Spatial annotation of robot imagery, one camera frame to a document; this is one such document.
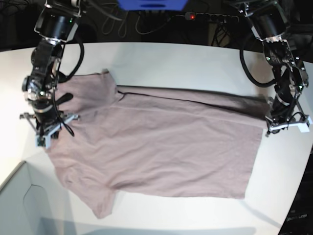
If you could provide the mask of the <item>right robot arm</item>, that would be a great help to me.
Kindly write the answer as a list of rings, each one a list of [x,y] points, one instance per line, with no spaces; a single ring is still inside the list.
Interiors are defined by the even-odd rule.
[[[24,98],[34,113],[24,112],[20,118],[26,119],[35,131],[38,147],[49,148],[51,140],[58,138],[62,128],[73,135],[68,124],[79,119],[77,114],[58,109],[59,105],[70,101],[73,95],[66,93],[56,99],[55,93],[59,83],[69,81],[78,71],[84,58],[84,46],[79,41],[80,57],[77,65],[70,75],[60,72],[65,45],[75,38],[81,13],[79,0],[47,0],[34,27],[41,40],[31,55],[31,74],[22,84]]]

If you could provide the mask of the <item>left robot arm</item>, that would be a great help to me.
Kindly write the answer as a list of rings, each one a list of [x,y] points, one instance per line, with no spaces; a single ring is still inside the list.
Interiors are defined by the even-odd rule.
[[[286,37],[289,22],[276,0],[235,0],[230,5],[250,22],[252,33],[244,43],[255,37],[263,45],[267,63],[272,67],[274,78],[270,82],[258,82],[249,72],[244,60],[244,48],[240,48],[240,61],[248,79],[259,88],[274,87],[275,97],[268,97],[266,113],[267,134],[297,127],[307,133],[313,121],[303,112],[299,98],[309,85],[309,77],[303,61],[292,53]]]

